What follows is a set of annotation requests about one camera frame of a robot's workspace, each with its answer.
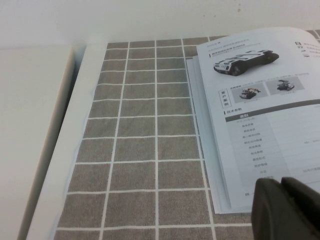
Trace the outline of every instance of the robot car image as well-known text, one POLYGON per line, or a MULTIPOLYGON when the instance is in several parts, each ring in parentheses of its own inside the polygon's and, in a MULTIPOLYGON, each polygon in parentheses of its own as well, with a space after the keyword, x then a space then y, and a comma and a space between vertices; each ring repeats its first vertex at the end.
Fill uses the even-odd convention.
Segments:
POLYGON ((242 99, 252 99, 257 93, 261 93, 257 88, 244 88, 240 95, 242 99))
POLYGON ((279 55, 270 50, 247 51, 244 54, 238 54, 232 58, 216 62, 213 69, 220 74, 239 76, 245 73, 249 68, 258 65, 267 65, 273 63, 279 58, 279 55))
POLYGON ((288 80, 279 80, 279 82, 282 82, 281 84, 278 84, 278 90, 287 90, 290 91, 291 89, 293 89, 295 87, 295 85, 288 81, 288 80))

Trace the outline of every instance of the gray checkered tablecloth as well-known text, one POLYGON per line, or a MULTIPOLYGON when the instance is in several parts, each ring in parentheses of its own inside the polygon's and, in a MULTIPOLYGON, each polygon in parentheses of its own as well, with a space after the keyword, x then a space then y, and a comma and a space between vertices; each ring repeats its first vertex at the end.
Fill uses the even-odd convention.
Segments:
POLYGON ((55 240, 253 239, 250 214, 214 212, 187 78, 217 38, 107 45, 55 240))

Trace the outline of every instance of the white grid line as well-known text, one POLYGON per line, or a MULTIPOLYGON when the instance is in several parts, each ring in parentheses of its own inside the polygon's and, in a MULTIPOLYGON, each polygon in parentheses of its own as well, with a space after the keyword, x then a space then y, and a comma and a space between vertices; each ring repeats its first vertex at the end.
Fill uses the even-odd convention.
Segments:
MULTIPOLYGON (((184 57, 185 74, 186 74, 186 79, 188 81, 189 96, 191 97, 192 96, 191 84, 190 84, 190 79, 189 79, 189 74, 188 74, 188 69, 187 69, 187 60, 186 60, 186 53, 185 53, 185 48, 184 48, 184 41, 182 38, 181 38, 181 45, 182 45, 182 52, 183 52, 183 57, 184 57)), ((199 154, 199 157, 201 157, 202 152, 201 152, 201 147, 200 147, 200 137, 199 137, 199 132, 198 132, 198 128, 197 128, 194 101, 192 99, 191 99, 191 104, 192 104, 191 110, 192 110, 192 114, 193 114, 194 130, 197 134, 196 143, 198 146, 198 154, 199 154)), ((202 171, 203 185, 206 189, 205 190, 205 197, 206 197, 207 210, 208 210, 209 220, 210 220, 210 225, 211 225, 212 238, 213 238, 213 240, 217 240, 216 230, 214 227, 214 217, 213 217, 212 210, 211 210, 210 197, 209 197, 209 191, 208 191, 208 186, 207 186, 207 179, 206 179, 206 174, 205 174, 204 162, 201 161, 200 165, 201 165, 201 171, 202 171)))
POLYGON ((107 191, 69 191, 67 195, 98 195, 98 194, 127 194, 127 193, 157 193, 157 192, 188 192, 204 191, 209 188, 160 188, 160 189, 130 189, 130 190, 107 190, 107 191))
POLYGON ((118 136, 118 130, 119 130, 119 122, 120 122, 122 100, 123 100, 124 89, 125 89, 126 70, 127 70, 127 66, 128 66, 128 58, 129 58, 129 50, 126 51, 126 60, 125 60, 125 66, 124 66, 124 74, 123 74, 123 81, 122 81, 122 88, 121 88, 120 104, 119 104, 119 109, 118 109, 118 119, 116 121, 116 126, 115 126, 113 149, 112 149, 112 156, 111 156, 111 164, 110 164, 110 168, 109 168, 109 176, 108 176, 108 182, 107 182, 107 186, 106 186, 106 194, 105 194, 104 205, 103 205, 103 212, 102 212, 102 220, 101 220, 99 240, 102 240, 103 235, 104 235, 104 226, 105 226, 106 215, 107 215, 107 205, 108 205, 109 190, 110 190, 110 185, 111 185, 111 176, 112 176, 112 171, 113 171, 113 167, 114 167, 113 162, 115 161, 116 143, 117 143, 117 136, 118 136))
MULTIPOLYGON (((185 47, 196 47, 197 45, 184 45, 185 47)), ((158 49, 165 49, 165 48, 177 48, 177 47, 183 47, 183 45, 177 45, 177 46, 146 46, 146 47, 130 47, 130 49, 154 49, 154 48, 158 48, 158 49)), ((128 48, 108 48, 108 50, 125 50, 128 48)))
POLYGON ((155 240, 159 240, 159 178, 158 178, 158 78, 157 78, 157 41, 154 41, 154 114, 155 114, 155 143, 154 143, 154 157, 155 157, 155 240))
MULTIPOLYGON (((157 115, 157 117, 190 117, 193 114, 173 114, 173 115, 157 115)), ((155 115, 143 115, 143 116, 120 116, 120 119, 139 119, 139 118, 154 118, 155 115)), ((100 117, 88 117, 88 120, 91 119, 117 119, 117 116, 100 116, 100 117)))
MULTIPOLYGON (((191 97, 189 97, 189 96, 158 97, 157 99, 191 99, 191 97)), ((152 97, 152 98, 123 98, 122 100, 125 100, 125 101, 155 100, 155 98, 154 97, 152 97)), ((102 101, 120 101, 120 99, 107 98, 107 99, 93 100, 93 102, 102 102, 102 101)))
POLYGON ((149 135, 149 136, 98 136, 98 137, 84 137, 82 140, 95 140, 95 139, 149 139, 149 138, 182 138, 182 137, 198 137, 198 134, 190 135, 149 135))
MULTIPOLYGON (((156 84, 187 84, 187 81, 178 81, 178 82, 157 82, 156 84)), ((124 84, 125 86, 130 86, 130 85, 152 85, 155 84, 154 82, 144 82, 144 83, 126 83, 124 84)), ((97 86, 100 85, 115 85, 115 86, 120 86, 122 85, 121 83, 99 83, 97 86)))
MULTIPOLYGON (((195 162, 195 161, 203 161, 203 159, 163 159, 157 160, 159 163, 170 163, 170 162, 195 162)), ((135 161, 114 161, 113 164, 142 164, 142 163, 155 163, 156 160, 135 160, 135 161)), ((76 162, 76 165, 103 165, 103 164, 111 164, 110 161, 85 161, 85 162, 76 162)))
MULTIPOLYGON (((189 224, 189 225, 159 225, 159 229, 189 229, 189 228, 210 228, 211 224, 189 224)), ((251 223, 216 223, 213 225, 214 227, 251 227, 251 223)), ((155 225, 149 226, 109 226, 104 227, 103 230, 124 230, 124 229, 155 229, 155 225)), ((99 231, 100 227, 58 227, 59 231, 99 231)))
MULTIPOLYGON (((158 57, 159 59, 183 59, 183 56, 173 56, 173 57, 158 57)), ((156 59, 155 57, 146 57, 146 58, 129 58, 128 60, 153 60, 156 59)), ((125 59, 105 59, 106 61, 125 61, 125 59)))
MULTIPOLYGON (((186 70, 185 68, 170 68, 170 69, 158 69, 157 71, 171 71, 171 70, 186 70)), ((154 72, 154 69, 150 70, 126 70, 126 72, 154 72)), ((124 70, 105 70, 101 71, 100 73, 108 73, 108 72, 121 72, 123 73, 124 70)))

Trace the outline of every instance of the open booklet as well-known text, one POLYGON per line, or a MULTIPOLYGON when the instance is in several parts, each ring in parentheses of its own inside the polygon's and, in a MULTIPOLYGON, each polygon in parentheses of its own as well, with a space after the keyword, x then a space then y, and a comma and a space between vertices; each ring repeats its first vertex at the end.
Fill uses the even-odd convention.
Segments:
POLYGON ((208 182, 216 214, 249 213, 251 207, 231 208, 225 180, 219 161, 216 141, 211 123, 206 92, 201 75, 198 56, 186 61, 192 99, 197 117, 197 125, 201 135, 201 143, 207 169, 208 182))
POLYGON ((317 40, 300 29, 266 28, 204 43, 197 52, 231 209, 250 209, 258 178, 291 176, 320 192, 317 40))

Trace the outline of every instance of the specification table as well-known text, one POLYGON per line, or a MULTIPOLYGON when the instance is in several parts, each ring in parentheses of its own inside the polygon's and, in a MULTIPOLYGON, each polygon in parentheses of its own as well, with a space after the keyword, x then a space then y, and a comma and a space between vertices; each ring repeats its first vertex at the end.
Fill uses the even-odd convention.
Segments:
POLYGON ((258 178, 320 180, 320 100, 295 102, 226 117, 242 186, 258 178))

